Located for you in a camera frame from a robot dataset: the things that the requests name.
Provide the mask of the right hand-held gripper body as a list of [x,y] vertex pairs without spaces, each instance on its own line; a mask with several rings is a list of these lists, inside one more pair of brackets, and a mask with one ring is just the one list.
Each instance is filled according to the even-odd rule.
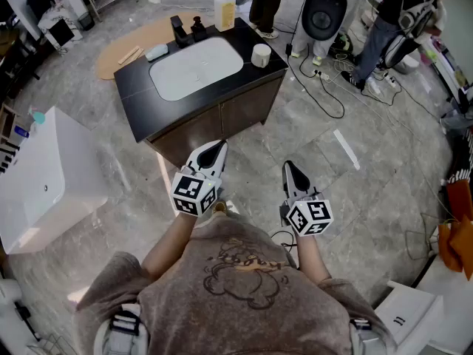
[[333,223],[330,201],[321,192],[285,191],[286,199],[279,207],[282,227],[291,227],[299,237],[323,233]]

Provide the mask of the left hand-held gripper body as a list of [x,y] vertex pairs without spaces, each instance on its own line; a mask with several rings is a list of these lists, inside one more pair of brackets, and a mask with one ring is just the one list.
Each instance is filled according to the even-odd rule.
[[173,208],[179,213],[202,217],[217,201],[221,184],[220,178],[209,178],[202,172],[183,166],[174,175],[171,185]]

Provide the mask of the white cup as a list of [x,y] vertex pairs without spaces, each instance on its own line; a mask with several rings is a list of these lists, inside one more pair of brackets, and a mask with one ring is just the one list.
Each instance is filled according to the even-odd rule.
[[267,44],[256,44],[253,47],[251,63],[258,68],[266,68],[270,61],[272,49]]

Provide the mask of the person's left forearm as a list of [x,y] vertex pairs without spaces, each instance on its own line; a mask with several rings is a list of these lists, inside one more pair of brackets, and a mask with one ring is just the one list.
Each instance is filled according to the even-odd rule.
[[145,256],[141,267],[151,280],[158,280],[181,258],[196,221],[195,216],[179,213]]

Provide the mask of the white flat strip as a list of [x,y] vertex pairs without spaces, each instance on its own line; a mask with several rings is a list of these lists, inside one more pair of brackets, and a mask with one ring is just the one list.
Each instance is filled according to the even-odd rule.
[[356,170],[359,170],[360,169],[360,164],[358,162],[358,158],[356,157],[354,151],[352,150],[352,148],[350,147],[348,142],[345,140],[342,133],[338,129],[336,129],[336,130],[333,131],[333,134],[335,135],[337,141],[340,143],[340,145],[342,146],[342,148],[346,152],[347,156],[349,157],[349,159],[353,163],[354,168]]

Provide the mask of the black vanity cabinet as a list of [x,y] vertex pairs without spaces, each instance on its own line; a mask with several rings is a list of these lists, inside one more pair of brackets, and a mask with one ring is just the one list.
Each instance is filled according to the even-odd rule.
[[166,60],[181,66],[171,77],[182,89],[191,76],[187,61],[177,61],[184,54],[175,42],[168,44],[169,54],[149,62],[139,58],[115,72],[119,96],[138,143],[146,143],[175,166],[182,166],[193,150],[205,143],[227,140],[239,132],[264,124],[287,72],[286,62],[270,54],[266,67],[251,63],[253,48],[263,39],[238,18],[234,28],[225,32],[210,26],[209,39],[228,42],[242,59],[242,69],[203,87],[177,101],[167,101],[150,75],[154,65]]

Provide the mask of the white sink basin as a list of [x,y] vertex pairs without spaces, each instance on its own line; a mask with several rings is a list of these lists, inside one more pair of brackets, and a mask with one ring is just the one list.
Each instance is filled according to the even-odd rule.
[[158,61],[149,74],[162,99],[178,101],[238,73],[243,65],[226,39],[212,37]]

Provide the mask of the light blue soap dish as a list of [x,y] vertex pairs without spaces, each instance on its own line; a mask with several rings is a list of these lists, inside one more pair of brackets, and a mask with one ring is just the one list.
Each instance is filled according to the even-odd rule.
[[168,46],[166,44],[158,44],[148,50],[145,54],[145,57],[148,62],[152,62],[153,60],[166,55],[169,52]]

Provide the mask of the black soap dispenser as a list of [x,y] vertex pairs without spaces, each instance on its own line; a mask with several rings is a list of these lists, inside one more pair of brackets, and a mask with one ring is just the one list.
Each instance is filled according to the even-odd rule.
[[206,40],[208,37],[207,31],[203,23],[201,22],[200,16],[193,17],[194,23],[191,26],[191,34],[194,42],[200,42]]

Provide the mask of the black faucet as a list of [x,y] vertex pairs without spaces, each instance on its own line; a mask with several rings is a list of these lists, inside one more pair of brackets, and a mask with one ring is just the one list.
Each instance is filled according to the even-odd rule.
[[183,23],[179,16],[172,16],[171,28],[174,34],[174,41],[179,48],[185,48],[193,44],[192,37],[184,30]]

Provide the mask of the white cardboard box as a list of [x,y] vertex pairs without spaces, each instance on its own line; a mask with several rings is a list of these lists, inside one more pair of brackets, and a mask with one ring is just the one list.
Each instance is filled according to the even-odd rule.
[[375,309],[397,345],[397,355],[418,355],[444,317],[443,298],[388,281],[391,292]]

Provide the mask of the yellow liquid pump bottle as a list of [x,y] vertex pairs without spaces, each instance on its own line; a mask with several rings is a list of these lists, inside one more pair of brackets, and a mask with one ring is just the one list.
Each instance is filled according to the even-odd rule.
[[214,0],[214,26],[220,32],[234,28],[236,0]]

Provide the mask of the orange paper bag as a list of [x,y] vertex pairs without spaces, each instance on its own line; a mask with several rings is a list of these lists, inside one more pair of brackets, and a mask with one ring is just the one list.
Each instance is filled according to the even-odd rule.
[[464,216],[473,221],[473,197],[467,180],[446,185],[446,192],[453,216],[461,221]]
[[460,222],[438,226],[438,249],[448,269],[473,278],[473,222],[466,215]]

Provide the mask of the black waste bin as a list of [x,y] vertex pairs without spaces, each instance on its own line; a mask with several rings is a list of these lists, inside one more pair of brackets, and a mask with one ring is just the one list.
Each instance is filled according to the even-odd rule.
[[89,11],[78,17],[78,23],[84,31],[91,30],[95,26],[95,21]]

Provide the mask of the white black machine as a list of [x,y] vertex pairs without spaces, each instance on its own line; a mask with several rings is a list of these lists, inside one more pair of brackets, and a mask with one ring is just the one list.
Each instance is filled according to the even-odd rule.
[[427,27],[434,27],[444,16],[440,0],[428,0],[408,10],[401,10],[398,34],[383,49],[378,66],[389,69],[414,52],[426,40]]

